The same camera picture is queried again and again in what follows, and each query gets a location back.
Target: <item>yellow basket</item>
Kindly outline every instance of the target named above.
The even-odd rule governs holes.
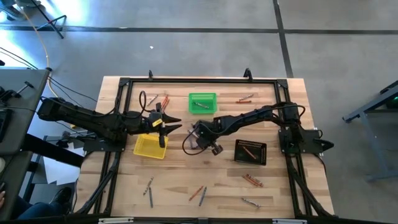
[[[156,159],[163,159],[166,153],[168,137],[164,137],[165,147],[159,146],[159,136],[153,134],[140,134],[138,136],[136,146],[134,146],[134,154],[147,156]]]

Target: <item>green tray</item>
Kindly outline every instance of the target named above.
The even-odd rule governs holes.
[[[190,93],[189,94],[189,112],[193,114],[212,114],[217,111],[217,95],[216,93]]]

